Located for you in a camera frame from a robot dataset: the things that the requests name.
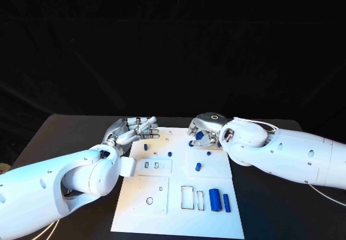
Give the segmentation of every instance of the black table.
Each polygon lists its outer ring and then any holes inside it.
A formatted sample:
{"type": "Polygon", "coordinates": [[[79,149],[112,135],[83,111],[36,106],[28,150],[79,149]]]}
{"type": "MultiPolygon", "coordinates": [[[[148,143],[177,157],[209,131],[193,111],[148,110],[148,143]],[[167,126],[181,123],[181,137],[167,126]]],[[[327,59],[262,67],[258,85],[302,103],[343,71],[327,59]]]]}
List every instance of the black table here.
{"type": "MultiPolygon", "coordinates": [[[[122,117],[51,115],[11,168],[89,149],[100,143],[105,130],[118,118],[122,117]]],[[[186,128],[190,121],[191,118],[157,118],[161,127],[186,128]]],[[[282,129],[301,130],[292,120],[266,122],[282,129]]],[[[229,164],[246,240],[346,239],[346,207],[325,199],[308,185],[284,180],[253,166],[239,166],[232,160],[229,164]]],[[[121,185],[122,177],[118,178],[111,193],[59,221],[50,240],[197,239],[188,236],[111,232],[121,185]]],[[[318,189],[346,202],[343,190],[325,187],[318,189]]],[[[20,239],[30,240],[38,233],[40,231],[20,239]]]]}

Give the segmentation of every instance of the oval hole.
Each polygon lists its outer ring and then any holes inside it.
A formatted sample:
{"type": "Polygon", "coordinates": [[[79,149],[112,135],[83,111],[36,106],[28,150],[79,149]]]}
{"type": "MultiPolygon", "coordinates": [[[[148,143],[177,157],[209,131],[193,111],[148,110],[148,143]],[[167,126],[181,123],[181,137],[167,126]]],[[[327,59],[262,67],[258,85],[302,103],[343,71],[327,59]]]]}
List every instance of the oval hole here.
{"type": "Polygon", "coordinates": [[[4,204],[5,203],[5,196],[0,193],[0,203],[4,204]]]}
{"type": "Polygon", "coordinates": [[[145,199],[145,203],[147,203],[147,205],[151,205],[151,203],[152,203],[152,198],[151,198],[151,197],[148,197],[148,198],[145,199]]]}
{"type": "Polygon", "coordinates": [[[307,156],[311,158],[314,156],[314,154],[315,154],[314,150],[310,150],[307,153],[307,156]]]}
{"type": "Polygon", "coordinates": [[[38,180],[38,184],[40,184],[41,188],[46,189],[47,184],[44,182],[43,178],[38,180]]]}

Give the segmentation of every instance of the black curtain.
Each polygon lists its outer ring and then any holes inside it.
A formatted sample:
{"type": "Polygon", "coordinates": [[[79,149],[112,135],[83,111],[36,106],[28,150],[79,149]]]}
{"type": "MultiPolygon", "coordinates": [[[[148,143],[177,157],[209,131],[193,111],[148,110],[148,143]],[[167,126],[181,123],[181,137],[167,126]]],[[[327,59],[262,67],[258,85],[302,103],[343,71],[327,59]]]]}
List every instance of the black curtain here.
{"type": "Polygon", "coordinates": [[[307,132],[346,142],[341,10],[219,1],[1,2],[0,162],[13,163],[51,114],[213,111],[294,119],[307,132]]]}

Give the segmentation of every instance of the white cable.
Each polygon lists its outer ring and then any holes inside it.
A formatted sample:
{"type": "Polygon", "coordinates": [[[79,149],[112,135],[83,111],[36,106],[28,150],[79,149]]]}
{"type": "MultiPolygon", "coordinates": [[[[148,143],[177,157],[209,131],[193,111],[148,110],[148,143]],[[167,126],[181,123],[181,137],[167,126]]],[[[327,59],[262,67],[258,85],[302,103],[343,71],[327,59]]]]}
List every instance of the white cable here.
{"type": "Polygon", "coordinates": [[[343,205],[346,207],[346,204],[335,201],[331,197],[328,197],[327,195],[324,195],[310,184],[308,186],[317,191],[318,194],[321,194],[328,200],[334,201],[335,203],[338,203],[340,205],[343,205]]]}
{"type": "Polygon", "coordinates": [[[36,240],[41,236],[41,234],[49,230],[53,224],[54,222],[50,223],[50,225],[44,228],[43,232],[31,240],[36,240]]]}
{"type": "Polygon", "coordinates": [[[246,122],[250,122],[250,123],[265,124],[265,125],[268,125],[273,129],[273,131],[276,129],[279,129],[276,126],[273,126],[272,124],[269,124],[269,123],[266,123],[263,121],[248,120],[248,119],[239,118],[239,117],[235,117],[233,119],[240,120],[240,121],[246,121],[246,122]]]}
{"type": "Polygon", "coordinates": [[[53,234],[53,232],[54,232],[54,229],[56,229],[56,226],[57,226],[59,221],[60,221],[60,219],[57,220],[57,222],[56,222],[56,224],[54,224],[54,226],[53,226],[51,232],[50,232],[46,240],[49,240],[49,238],[50,238],[50,236],[51,236],[51,234],[53,234]]]}

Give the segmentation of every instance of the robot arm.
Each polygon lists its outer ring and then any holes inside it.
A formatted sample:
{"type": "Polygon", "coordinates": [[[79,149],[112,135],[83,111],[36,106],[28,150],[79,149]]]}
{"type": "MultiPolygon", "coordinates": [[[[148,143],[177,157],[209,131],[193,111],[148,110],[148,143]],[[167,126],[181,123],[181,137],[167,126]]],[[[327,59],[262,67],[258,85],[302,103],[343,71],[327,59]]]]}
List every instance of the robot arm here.
{"type": "Polygon", "coordinates": [[[346,189],[344,144],[265,122],[236,117],[227,121],[213,112],[191,120],[187,134],[196,136],[190,146],[210,146],[219,141],[239,165],[253,165],[297,183],[346,189]],[[258,123],[272,130],[265,130],[258,123]]]}
{"type": "Polygon", "coordinates": [[[105,196],[118,176],[132,177],[135,160],[121,157],[131,142],[160,137],[155,117],[119,119],[89,150],[0,175],[0,240],[15,239],[105,196]]]}

